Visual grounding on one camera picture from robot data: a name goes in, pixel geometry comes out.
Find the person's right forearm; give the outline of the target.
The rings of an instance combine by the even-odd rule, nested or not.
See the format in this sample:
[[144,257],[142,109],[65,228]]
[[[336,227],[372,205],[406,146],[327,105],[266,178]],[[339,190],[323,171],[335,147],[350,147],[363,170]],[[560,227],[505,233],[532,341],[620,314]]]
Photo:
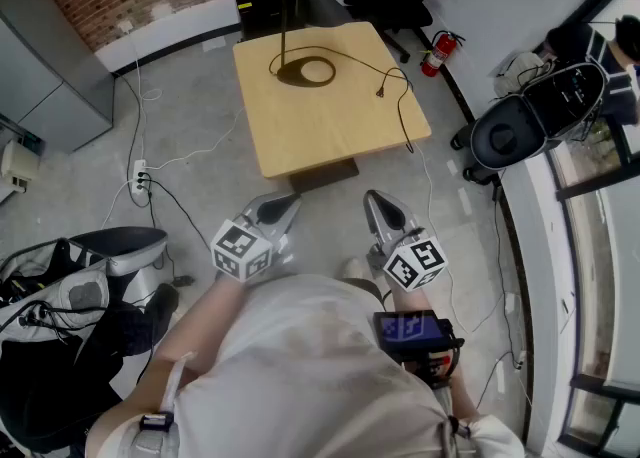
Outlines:
[[[415,290],[410,293],[401,288],[391,289],[394,308],[396,311],[419,311],[432,310],[431,303],[422,290]],[[462,368],[457,366],[450,376],[450,392],[452,402],[452,414],[459,420],[471,420],[479,416],[473,401],[466,389]]]

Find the person's left forearm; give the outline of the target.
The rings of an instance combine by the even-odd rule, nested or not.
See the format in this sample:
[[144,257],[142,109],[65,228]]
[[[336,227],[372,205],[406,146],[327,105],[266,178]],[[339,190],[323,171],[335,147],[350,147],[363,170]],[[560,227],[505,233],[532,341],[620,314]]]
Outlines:
[[186,363],[181,387],[211,370],[245,295],[244,285],[236,279],[223,274],[216,278],[165,335],[132,393],[94,423],[86,442],[86,458],[96,458],[108,437],[125,422],[160,409],[172,368],[183,356],[195,354]]

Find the black desk lamp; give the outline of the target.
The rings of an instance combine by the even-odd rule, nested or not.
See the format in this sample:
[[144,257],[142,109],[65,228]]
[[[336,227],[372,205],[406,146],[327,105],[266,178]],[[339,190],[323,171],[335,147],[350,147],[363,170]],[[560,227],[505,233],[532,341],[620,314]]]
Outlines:
[[[287,59],[286,35],[289,29],[289,14],[289,0],[281,0],[280,67],[275,73],[276,78],[283,84],[301,88],[329,85],[336,75],[336,67],[330,60],[318,55]],[[295,20],[316,27],[333,28],[351,21],[349,13],[336,0],[295,0],[293,15]],[[314,81],[303,73],[304,67],[314,62],[329,68],[326,80]]]

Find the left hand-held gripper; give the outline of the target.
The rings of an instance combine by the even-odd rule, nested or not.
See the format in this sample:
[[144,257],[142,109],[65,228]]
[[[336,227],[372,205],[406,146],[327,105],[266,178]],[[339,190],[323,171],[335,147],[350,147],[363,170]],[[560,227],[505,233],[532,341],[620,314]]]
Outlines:
[[213,237],[213,265],[239,282],[264,274],[287,248],[287,233],[301,204],[294,192],[274,192],[253,199],[243,213],[225,220]]

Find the grey metal cabinet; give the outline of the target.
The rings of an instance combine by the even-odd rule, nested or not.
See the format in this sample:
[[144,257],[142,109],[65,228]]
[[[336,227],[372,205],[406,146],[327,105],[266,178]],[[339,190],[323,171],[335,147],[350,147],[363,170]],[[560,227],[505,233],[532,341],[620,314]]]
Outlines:
[[0,0],[0,117],[72,153],[113,127],[114,77],[54,0]]

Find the red fire extinguisher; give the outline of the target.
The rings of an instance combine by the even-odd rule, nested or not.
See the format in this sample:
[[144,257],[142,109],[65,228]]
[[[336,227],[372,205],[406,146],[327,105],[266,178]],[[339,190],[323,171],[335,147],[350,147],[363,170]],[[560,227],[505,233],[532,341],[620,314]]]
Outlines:
[[456,50],[458,46],[462,47],[466,39],[452,31],[440,30],[433,38],[432,46],[426,51],[426,56],[421,65],[422,73],[427,77],[434,77]]

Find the pile of black clothing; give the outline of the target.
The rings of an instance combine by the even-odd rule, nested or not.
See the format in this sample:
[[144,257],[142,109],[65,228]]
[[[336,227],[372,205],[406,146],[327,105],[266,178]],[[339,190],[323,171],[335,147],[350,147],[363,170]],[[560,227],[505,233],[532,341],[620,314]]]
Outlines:
[[36,453],[82,450],[97,418],[122,397],[110,382],[127,356],[149,352],[166,333],[178,292],[162,284],[142,307],[112,302],[84,328],[41,342],[0,343],[0,422]]

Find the dark window frame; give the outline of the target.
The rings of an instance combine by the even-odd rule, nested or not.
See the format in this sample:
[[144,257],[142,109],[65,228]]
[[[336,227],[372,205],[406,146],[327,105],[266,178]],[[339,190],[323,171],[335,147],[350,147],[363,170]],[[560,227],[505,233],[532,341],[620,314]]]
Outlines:
[[574,275],[574,365],[558,441],[640,458],[640,125],[580,125],[547,155]]

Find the person's light shoe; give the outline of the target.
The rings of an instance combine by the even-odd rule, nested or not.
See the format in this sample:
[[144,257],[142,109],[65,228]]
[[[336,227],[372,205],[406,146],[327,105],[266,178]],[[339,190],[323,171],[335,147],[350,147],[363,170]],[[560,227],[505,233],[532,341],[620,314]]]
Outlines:
[[361,261],[358,257],[347,259],[342,265],[340,275],[346,279],[367,281],[373,279],[368,264]]

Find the beige backpack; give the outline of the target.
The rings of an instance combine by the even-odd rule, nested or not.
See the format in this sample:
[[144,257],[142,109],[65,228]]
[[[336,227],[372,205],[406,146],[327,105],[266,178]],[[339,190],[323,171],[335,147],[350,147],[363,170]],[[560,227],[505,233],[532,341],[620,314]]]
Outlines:
[[493,87],[498,98],[518,93],[534,80],[549,74],[554,68],[555,56],[548,52],[538,55],[522,52],[513,56],[494,78]]

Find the person's white shirt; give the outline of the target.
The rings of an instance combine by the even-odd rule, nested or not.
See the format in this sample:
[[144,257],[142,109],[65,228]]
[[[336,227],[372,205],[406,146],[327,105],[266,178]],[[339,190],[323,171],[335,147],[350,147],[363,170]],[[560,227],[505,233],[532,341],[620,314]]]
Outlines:
[[178,458],[524,458],[491,415],[449,413],[378,346],[377,297],[319,275],[251,291],[213,368],[175,402]]

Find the black waist-mounted monitor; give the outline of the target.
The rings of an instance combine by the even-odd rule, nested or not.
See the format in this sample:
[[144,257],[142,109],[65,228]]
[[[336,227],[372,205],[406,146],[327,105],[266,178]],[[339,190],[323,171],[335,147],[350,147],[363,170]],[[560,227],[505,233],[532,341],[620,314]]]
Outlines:
[[447,319],[432,310],[377,312],[374,328],[380,348],[430,387],[449,382],[465,343]]

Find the white power strip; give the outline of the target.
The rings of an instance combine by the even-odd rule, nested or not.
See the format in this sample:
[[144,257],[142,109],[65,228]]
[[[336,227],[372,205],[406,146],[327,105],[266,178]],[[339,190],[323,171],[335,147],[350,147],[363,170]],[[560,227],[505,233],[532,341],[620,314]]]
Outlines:
[[148,187],[147,162],[145,159],[136,160],[133,165],[131,194],[139,199],[147,193]]

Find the white box appliance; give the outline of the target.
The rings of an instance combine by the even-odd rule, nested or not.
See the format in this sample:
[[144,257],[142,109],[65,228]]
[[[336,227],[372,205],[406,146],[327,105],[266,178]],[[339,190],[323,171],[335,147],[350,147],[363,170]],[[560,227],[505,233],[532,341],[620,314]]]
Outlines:
[[38,178],[40,157],[17,140],[9,141],[0,158],[0,181],[14,192],[25,193]]

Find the black computer case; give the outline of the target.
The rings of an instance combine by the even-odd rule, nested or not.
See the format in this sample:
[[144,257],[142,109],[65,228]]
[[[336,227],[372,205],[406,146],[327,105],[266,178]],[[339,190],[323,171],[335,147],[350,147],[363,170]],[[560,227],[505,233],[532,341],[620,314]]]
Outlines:
[[[283,0],[235,0],[242,40],[248,41],[282,31]],[[286,0],[286,30],[307,26],[300,0]]]

